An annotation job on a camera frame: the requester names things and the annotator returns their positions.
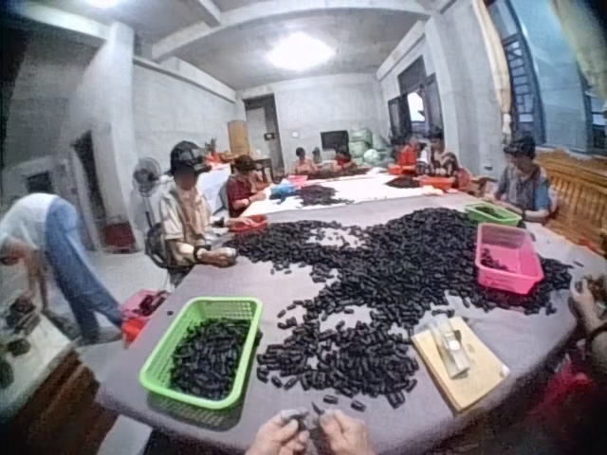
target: wooden chair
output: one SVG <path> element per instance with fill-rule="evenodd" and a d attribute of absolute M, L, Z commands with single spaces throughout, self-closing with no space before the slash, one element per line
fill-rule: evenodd
<path fill-rule="evenodd" d="M 546 226 L 599 254 L 607 252 L 607 159 L 578 159 L 563 150 L 538 154 L 536 162 L 557 192 L 559 206 Z"/>

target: blue object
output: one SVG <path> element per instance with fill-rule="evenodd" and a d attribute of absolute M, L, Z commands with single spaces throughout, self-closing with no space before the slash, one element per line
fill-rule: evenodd
<path fill-rule="evenodd" d="M 55 281 L 74 313 L 84 339 L 95 339 L 99 312 L 120 327 L 118 302 L 101 283 L 88 261 L 79 232 L 80 216 L 74 207 L 57 198 L 46 216 L 46 259 Z"/>

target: man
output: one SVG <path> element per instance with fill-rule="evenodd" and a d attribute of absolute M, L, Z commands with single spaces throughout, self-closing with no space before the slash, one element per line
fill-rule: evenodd
<path fill-rule="evenodd" d="M 80 216 L 74 206 L 54 194 L 33 193 L 19 199 L 0 222 L 0 262 L 24 262 L 29 290 L 20 300 L 32 300 L 40 289 L 47 306 L 46 264 L 74 313 L 83 344 L 120 339 L 120 331 L 100 331 L 95 312 L 120 328 L 116 300 L 88 261 L 80 239 Z"/>
<path fill-rule="evenodd" d="M 504 149 L 509 164 L 496 192 L 487 200 L 522 215 L 526 221 L 542 222 L 550 214 L 550 184 L 545 170 L 533 162 L 535 140 L 523 136 Z"/>
<path fill-rule="evenodd" d="M 233 265 L 236 252 L 232 248 L 208 251 L 205 231 L 212 225 L 228 227 L 236 220 L 217 220 L 205 198 L 196 188 L 198 176 L 210 167 L 204 164 L 200 150 L 193 142 L 182 141 L 171 151 L 171 169 L 175 184 L 160 196 L 160 218 L 164 240 L 172 265 Z M 249 223 L 250 220 L 239 220 Z"/>
<path fill-rule="evenodd" d="M 260 190 L 261 183 L 255 171 L 255 162 L 248 155 L 240 155 L 234 160 L 237 174 L 230 177 L 226 184 L 230 216 L 237 217 L 251 203 L 263 201 L 266 194 Z"/>

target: woman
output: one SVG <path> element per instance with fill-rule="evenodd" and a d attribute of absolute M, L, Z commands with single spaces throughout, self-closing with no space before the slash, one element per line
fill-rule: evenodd
<path fill-rule="evenodd" d="M 266 194 L 258 186 L 261 183 L 255 171 L 255 162 L 248 155 L 240 155 L 234 160 L 237 174 L 228 179 L 226 193 L 231 217 L 238 217 L 253 202 L 263 201 Z"/>
<path fill-rule="evenodd" d="M 295 162 L 295 168 L 293 169 L 295 175 L 308 175 L 317 170 L 312 160 L 305 157 L 305 150 L 303 147 L 298 147 L 295 151 L 295 155 L 298 158 Z"/>
<path fill-rule="evenodd" d="M 355 169 L 357 163 L 352 161 L 352 156 L 347 147 L 341 146 L 335 153 L 335 163 L 333 164 L 333 171 L 341 172 L 348 169 Z"/>
<path fill-rule="evenodd" d="M 88 261 L 80 239 L 80 216 L 74 206 L 54 194 L 33 193 L 19 199 L 0 222 L 0 262 L 23 260 L 29 290 L 20 299 L 31 300 L 40 288 L 47 306 L 45 264 L 64 294 L 80 326 L 84 344 L 120 339 L 120 332 L 101 334 L 95 312 L 120 328 L 118 303 L 101 283 Z"/>
<path fill-rule="evenodd" d="M 428 134 L 428 139 L 431 144 L 429 174 L 436 177 L 447 177 L 455 182 L 459 165 L 457 157 L 445 150 L 443 130 L 437 126 L 433 127 Z"/>

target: plastic basket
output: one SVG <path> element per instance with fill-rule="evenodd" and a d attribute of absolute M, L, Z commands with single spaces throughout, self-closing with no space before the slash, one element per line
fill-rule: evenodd
<path fill-rule="evenodd" d="M 426 185 L 430 185 L 431 187 L 438 188 L 439 190 L 442 190 L 442 191 L 450 190 L 451 187 L 453 186 L 453 183 L 447 177 L 423 176 L 423 177 L 421 177 L 419 183 L 421 184 L 422 187 L 425 187 Z"/>
<path fill-rule="evenodd" d="M 500 217 L 498 218 L 478 210 L 481 207 L 487 207 L 489 209 L 495 210 L 495 212 L 500 215 Z M 493 204 L 489 204 L 487 202 L 468 204 L 465 207 L 465 211 L 468 214 L 468 218 L 470 220 L 477 221 L 479 223 L 495 223 L 496 225 L 517 226 L 523 219 L 521 215 L 517 215 L 516 213 L 513 213 L 510 210 L 494 206 Z"/>
<path fill-rule="evenodd" d="M 497 270 L 481 264 L 483 249 L 508 268 Z M 531 240 L 531 235 L 518 227 L 482 223 L 476 238 L 476 266 L 479 284 L 516 294 L 528 294 L 543 280 L 542 265 Z"/>
<path fill-rule="evenodd" d="M 265 215 L 250 215 L 245 218 L 250 218 L 257 225 L 255 226 L 247 226 L 244 223 L 236 223 L 230 226 L 230 232 L 234 232 L 236 234 L 241 234 L 243 232 L 251 232 L 253 230 L 260 230 L 267 226 L 267 217 Z"/>
<path fill-rule="evenodd" d="M 262 315 L 262 303 L 253 298 L 216 298 L 199 297 L 190 300 L 175 317 L 173 323 L 154 348 L 143 368 L 139 372 L 139 383 L 144 389 L 170 400 L 164 402 L 172 414 L 182 414 L 189 418 L 196 408 L 207 410 L 224 410 L 233 406 L 243 391 L 247 379 L 248 364 L 255 343 L 255 336 Z M 173 352 L 193 327 L 207 319 L 246 319 L 250 320 L 247 339 L 243 352 L 238 361 L 236 377 L 231 392 L 223 400 L 215 401 L 175 391 L 169 387 L 171 368 L 173 367 Z"/>

